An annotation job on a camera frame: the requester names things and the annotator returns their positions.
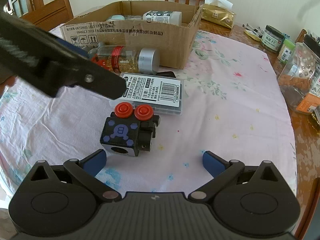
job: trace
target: floral tablecloth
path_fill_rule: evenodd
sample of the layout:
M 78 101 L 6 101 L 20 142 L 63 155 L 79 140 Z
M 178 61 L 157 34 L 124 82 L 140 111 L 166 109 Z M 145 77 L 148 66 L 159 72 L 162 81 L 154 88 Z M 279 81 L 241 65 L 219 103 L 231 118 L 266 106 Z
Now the floral tablecloth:
M 296 193 L 293 129 L 264 52 L 198 31 L 185 69 L 173 71 L 184 80 L 183 114 L 161 115 L 151 152 L 107 153 L 98 179 L 122 195 L 189 194 L 212 179 L 202 166 L 202 154 L 210 150 L 247 165 L 271 160 Z M 1 187 L 12 195 L 39 159 L 62 164 L 102 148 L 100 134 L 112 111 L 108 99 L 81 87 L 48 98 L 19 79 L 0 100 Z

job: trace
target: gold tissue package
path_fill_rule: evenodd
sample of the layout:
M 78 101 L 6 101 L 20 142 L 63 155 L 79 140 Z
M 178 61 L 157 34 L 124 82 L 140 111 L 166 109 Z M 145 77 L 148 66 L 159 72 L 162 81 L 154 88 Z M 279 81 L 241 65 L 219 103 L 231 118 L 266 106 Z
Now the gold tissue package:
M 236 14 L 211 4 L 202 5 L 202 17 L 206 21 L 232 29 Z

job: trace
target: white bottle cap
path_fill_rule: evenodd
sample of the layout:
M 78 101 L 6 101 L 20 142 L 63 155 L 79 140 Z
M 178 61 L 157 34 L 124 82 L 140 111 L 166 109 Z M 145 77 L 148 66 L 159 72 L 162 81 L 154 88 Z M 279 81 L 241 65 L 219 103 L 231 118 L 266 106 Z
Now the white bottle cap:
M 139 54 L 138 67 L 142 74 L 155 75 L 159 70 L 160 53 L 157 49 L 143 48 Z

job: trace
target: red wheel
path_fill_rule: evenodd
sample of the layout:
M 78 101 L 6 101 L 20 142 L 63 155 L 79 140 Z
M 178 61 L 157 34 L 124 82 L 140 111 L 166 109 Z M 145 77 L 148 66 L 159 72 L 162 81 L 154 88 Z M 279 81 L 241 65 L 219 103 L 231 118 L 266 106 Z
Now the red wheel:
M 132 112 L 132 105 L 128 102 L 119 103 L 115 107 L 115 114 L 119 118 L 128 118 Z
M 140 105 L 134 110 L 134 115 L 140 121 L 147 121 L 153 117 L 153 109 L 149 105 Z

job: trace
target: plastic box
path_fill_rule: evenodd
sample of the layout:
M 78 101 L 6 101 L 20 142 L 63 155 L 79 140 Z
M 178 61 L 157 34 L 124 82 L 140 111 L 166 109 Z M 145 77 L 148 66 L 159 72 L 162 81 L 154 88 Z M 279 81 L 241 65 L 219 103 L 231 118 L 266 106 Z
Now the plastic box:
M 121 102 L 129 102 L 132 107 L 135 109 L 139 105 L 148 104 L 153 108 L 153 111 L 155 114 L 173 114 L 173 115 L 181 115 L 182 114 L 182 96 L 184 91 L 183 86 L 183 80 L 177 79 L 177 78 L 169 78 L 169 77 L 162 77 L 162 76 L 153 76 L 153 75 L 145 75 L 145 74 L 135 74 L 135 73 L 121 73 L 120 76 L 123 77 L 124 75 L 137 75 L 137 76 L 146 76 L 146 77 L 153 77 L 153 78 L 163 78 L 163 79 L 169 79 L 169 80 L 179 80 L 181 82 L 180 84 L 180 98 L 179 98 L 179 107 L 175 106 L 166 106 L 166 105 L 158 105 L 153 103 L 147 103 L 147 102 L 139 102 L 134 100 L 128 100 L 125 98 L 118 98 L 116 100 L 110 100 L 110 106 L 116 107 L 117 104 Z

